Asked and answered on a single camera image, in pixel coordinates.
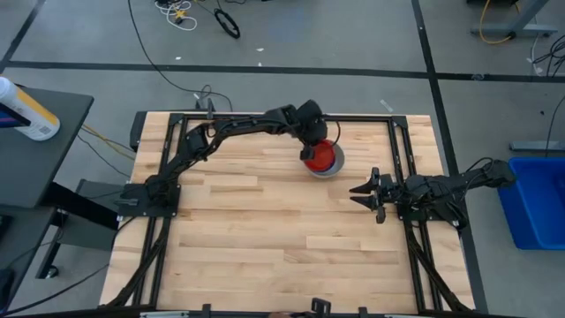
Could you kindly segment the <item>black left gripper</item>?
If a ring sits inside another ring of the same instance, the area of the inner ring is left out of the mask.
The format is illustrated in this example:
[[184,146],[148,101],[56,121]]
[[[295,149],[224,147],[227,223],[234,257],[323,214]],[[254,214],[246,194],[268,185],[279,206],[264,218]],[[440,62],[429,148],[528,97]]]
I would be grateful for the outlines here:
[[296,119],[298,121],[297,136],[305,143],[299,158],[301,161],[312,160],[315,157],[313,146],[328,136],[324,114],[316,101],[308,100],[297,109]]

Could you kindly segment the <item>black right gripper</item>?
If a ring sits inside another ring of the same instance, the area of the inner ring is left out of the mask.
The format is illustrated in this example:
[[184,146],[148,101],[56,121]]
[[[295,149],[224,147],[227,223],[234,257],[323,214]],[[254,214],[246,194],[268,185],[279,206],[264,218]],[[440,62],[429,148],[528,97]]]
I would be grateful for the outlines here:
[[363,185],[358,185],[349,190],[350,193],[373,192],[368,196],[351,196],[350,199],[372,211],[376,212],[376,223],[381,224],[386,220],[385,203],[397,203],[403,196],[402,187],[393,181],[390,174],[380,174],[378,168],[372,168],[372,179]]

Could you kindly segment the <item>red plastic bowl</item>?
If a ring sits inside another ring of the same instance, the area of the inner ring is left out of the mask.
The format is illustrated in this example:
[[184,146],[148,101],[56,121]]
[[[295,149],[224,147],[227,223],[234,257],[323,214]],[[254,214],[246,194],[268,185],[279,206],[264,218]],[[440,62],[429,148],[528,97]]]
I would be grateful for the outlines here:
[[304,161],[305,166],[310,170],[325,170],[335,164],[335,149],[331,140],[323,140],[314,146],[315,157],[312,160]]

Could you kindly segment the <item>grey plastic bowl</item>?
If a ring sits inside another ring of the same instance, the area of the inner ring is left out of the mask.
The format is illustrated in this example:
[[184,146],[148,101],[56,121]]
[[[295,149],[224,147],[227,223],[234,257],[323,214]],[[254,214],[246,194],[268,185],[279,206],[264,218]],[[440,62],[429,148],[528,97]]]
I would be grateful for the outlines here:
[[340,166],[340,170],[339,170],[336,174],[333,174],[333,175],[316,175],[316,174],[312,173],[312,172],[305,166],[305,167],[307,168],[307,170],[308,170],[313,176],[315,176],[316,178],[332,178],[332,177],[336,176],[336,175],[341,171],[341,169],[343,168],[343,166],[344,166],[344,164],[345,164],[345,155],[344,155],[344,152],[343,152],[343,150],[340,148],[339,145],[334,145],[334,144],[333,144],[333,146],[334,146],[335,155],[336,155],[335,164],[337,164],[337,165]]

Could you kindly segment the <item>blue plastic bin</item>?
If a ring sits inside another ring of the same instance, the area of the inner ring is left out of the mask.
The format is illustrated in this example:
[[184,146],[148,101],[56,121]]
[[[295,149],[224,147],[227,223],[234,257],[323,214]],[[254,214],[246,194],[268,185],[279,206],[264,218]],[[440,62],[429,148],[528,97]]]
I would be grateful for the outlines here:
[[514,157],[516,182],[498,189],[517,248],[565,251],[565,158]]

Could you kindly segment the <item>grey floor bar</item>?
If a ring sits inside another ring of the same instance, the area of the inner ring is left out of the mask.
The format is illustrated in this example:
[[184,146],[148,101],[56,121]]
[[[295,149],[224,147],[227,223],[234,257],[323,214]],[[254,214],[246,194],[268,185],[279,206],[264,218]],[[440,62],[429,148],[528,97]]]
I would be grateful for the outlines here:
[[565,141],[512,141],[509,143],[509,149],[525,152],[565,152]]

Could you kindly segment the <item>grey metal stand base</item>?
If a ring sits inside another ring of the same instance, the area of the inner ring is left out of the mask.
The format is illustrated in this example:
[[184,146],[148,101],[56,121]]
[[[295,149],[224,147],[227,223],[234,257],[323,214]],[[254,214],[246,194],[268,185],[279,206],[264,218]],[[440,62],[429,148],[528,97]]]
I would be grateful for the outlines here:
[[[466,0],[467,4],[482,4],[478,24],[470,29],[470,33],[491,43],[505,42],[516,37],[549,37],[556,34],[558,29],[533,22],[548,2],[549,0]],[[510,22],[486,23],[486,12],[492,4],[514,7],[517,9],[517,16]]]

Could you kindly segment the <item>black side table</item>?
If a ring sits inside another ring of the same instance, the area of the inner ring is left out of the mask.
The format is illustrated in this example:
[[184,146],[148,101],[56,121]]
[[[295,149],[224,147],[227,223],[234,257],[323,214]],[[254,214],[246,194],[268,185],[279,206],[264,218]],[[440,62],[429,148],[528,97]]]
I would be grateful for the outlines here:
[[94,98],[25,87],[39,104],[54,113],[60,128],[54,137],[34,141],[13,128],[0,128],[0,205],[33,208],[53,182]]

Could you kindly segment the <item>white bottle yellow label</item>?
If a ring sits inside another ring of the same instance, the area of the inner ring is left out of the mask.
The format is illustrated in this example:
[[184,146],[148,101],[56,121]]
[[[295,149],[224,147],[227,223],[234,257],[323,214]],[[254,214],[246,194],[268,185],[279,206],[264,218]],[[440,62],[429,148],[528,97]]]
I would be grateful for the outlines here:
[[0,77],[0,127],[13,127],[31,140],[45,141],[58,133],[60,121],[20,87]]

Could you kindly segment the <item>black aluminium rig frame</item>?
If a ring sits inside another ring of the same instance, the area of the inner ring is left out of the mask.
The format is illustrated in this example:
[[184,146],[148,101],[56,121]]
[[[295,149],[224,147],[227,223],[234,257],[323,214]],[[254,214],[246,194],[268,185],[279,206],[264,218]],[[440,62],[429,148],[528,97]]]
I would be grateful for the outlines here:
[[314,298],[335,314],[413,314],[436,295],[409,253],[396,209],[386,220],[350,199],[372,168],[408,176],[441,173],[427,116],[335,115],[328,135],[345,163],[316,178],[301,145],[265,133],[228,138],[179,179],[161,278],[137,299],[161,310],[306,311]]

